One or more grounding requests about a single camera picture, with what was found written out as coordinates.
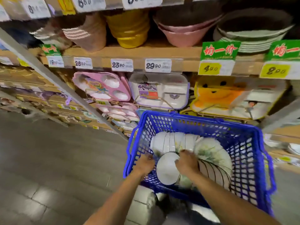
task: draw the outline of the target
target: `cartoon animal tray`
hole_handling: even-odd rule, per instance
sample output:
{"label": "cartoon animal tray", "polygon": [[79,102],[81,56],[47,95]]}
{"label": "cartoon animal tray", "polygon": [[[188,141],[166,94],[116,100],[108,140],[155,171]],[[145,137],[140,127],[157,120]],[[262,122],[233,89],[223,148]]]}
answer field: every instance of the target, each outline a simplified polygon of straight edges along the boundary
{"label": "cartoon animal tray", "polygon": [[76,72],[74,84],[95,99],[129,101],[131,92],[124,73]]}
{"label": "cartoon animal tray", "polygon": [[141,106],[181,109],[188,103],[190,83],[183,74],[133,73],[129,86]]}
{"label": "cartoon animal tray", "polygon": [[256,120],[269,112],[286,89],[281,79],[199,76],[190,108],[197,113]]}
{"label": "cartoon animal tray", "polygon": [[96,107],[106,115],[118,119],[127,121],[139,121],[136,110],[137,107],[128,102],[121,102],[119,105],[105,106],[97,104]]}

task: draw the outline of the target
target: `yellow bowl stack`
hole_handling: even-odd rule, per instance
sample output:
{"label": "yellow bowl stack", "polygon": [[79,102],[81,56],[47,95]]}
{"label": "yellow bowl stack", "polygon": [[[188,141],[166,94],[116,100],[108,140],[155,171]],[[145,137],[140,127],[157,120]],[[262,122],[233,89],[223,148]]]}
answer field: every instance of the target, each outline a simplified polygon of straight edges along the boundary
{"label": "yellow bowl stack", "polygon": [[105,18],[112,35],[121,47],[135,48],[147,40],[150,29],[148,11],[129,10]]}

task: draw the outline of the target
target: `floor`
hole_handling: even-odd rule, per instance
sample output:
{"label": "floor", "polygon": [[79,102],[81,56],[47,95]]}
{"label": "floor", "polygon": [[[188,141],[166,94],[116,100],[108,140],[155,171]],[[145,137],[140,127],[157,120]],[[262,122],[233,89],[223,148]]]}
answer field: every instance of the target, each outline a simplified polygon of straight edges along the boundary
{"label": "floor", "polygon": [[[122,182],[127,143],[117,134],[12,112],[0,121],[0,224],[83,224]],[[299,176],[276,170],[276,179],[276,218],[299,223]],[[146,225],[150,192],[139,187],[125,225]]]}

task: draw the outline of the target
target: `forearm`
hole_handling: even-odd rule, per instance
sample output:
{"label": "forearm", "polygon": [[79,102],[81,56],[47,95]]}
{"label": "forearm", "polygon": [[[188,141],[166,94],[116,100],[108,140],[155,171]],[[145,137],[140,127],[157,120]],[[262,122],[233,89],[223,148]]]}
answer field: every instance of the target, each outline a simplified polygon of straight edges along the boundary
{"label": "forearm", "polygon": [[199,173],[189,175],[200,193],[224,225],[280,225],[275,219],[252,204],[227,191]]}
{"label": "forearm", "polygon": [[138,185],[143,179],[131,172],[119,189],[94,213],[84,225],[123,225]]}

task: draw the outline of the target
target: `person's left arm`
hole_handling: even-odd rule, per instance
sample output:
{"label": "person's left arm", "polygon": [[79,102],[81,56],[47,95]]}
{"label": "person's left arm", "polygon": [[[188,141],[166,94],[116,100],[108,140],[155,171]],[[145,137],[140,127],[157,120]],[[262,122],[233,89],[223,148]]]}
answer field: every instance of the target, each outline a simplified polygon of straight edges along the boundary
{"label": "person's left arm", "polygon": [[123,225],[138,185],[155,166],[150,155],[141,155],[119,189],[84,225]]}

